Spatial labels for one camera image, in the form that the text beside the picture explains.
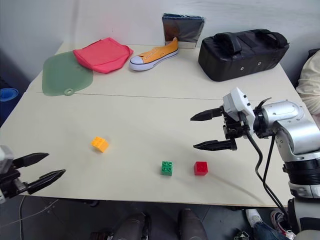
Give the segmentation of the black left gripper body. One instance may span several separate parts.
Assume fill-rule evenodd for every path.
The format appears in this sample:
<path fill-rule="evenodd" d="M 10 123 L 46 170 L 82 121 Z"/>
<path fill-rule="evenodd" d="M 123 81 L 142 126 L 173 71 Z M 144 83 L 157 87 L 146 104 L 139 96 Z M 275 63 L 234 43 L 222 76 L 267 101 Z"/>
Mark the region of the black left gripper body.
<path fill-rule="evenodd" d="M 16 169 L 10 169 L 7 173 L 0 175 L 1 198 L 11 199 L 28 190 L 28 184 L 21 182 L 21 173 Z"/>

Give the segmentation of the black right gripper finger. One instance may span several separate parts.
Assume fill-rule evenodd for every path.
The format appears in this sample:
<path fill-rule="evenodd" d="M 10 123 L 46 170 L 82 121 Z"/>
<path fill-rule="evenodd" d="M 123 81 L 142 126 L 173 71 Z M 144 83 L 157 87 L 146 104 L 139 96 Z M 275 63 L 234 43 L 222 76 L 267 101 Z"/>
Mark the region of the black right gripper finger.
<path fill-rule="evenodd" d="M 210 140 L 193 145 L 195 149 L 205 151 L 221 151 L 221 150 L 233 150 L 233 140 Z"/>
<path fill-rule="evenodd" d="M 220 106 L 218 108 L 208 109 L 200 113 L 195 114 L 190 118 L 191 121 L 207 121 L 216 117 L 223 115 L 224 107 Z"/>

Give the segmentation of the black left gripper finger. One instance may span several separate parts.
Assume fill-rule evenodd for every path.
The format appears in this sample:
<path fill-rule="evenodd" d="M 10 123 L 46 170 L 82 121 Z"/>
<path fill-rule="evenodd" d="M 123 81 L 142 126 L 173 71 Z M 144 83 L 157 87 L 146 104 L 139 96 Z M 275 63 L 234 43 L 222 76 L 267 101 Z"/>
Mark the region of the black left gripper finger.
<path fill-rule="evenodd" d="M 34 164 L 38 163 L 39 161 L 41 161 L 42 159 L 46 158 L 47 156 L 49 156 L 49 153 L 36 152 L 36 153 L 31 153 L 29 155 L 19 157 L 19 158 L 13 160 L 12 168 L 14 170 L 17 170 L 22 167 L 28 167 L 28 166 L 34 165 Z"/>
<path fill-rule="evenodd" d="M 28 194 L 32 195 L 42 190 L 43 188 L 48 187 L 56 180 L 58 180 L 65 172 L 65 169 L 55 170 L 41 176 L 38 180 L 29 183 L 27 187 Z"/>

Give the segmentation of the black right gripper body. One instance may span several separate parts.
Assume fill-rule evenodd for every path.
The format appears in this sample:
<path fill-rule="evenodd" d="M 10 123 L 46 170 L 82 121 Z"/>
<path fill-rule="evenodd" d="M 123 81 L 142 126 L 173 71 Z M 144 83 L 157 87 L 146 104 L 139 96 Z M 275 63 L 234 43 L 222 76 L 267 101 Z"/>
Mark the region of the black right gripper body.
<path fill-rule="evenodd" d="M 222 142 L 222 150 L 237 150 L 237 144 L 235 139 L 247 136 L 252 129 L 249 126 L 249 121 L 243 112 L 237 112 L 236 116 L 238 120 L 234 120 L 222 106 L 222 114 L 224 118 L 223 131 L 226 140 Z"/>

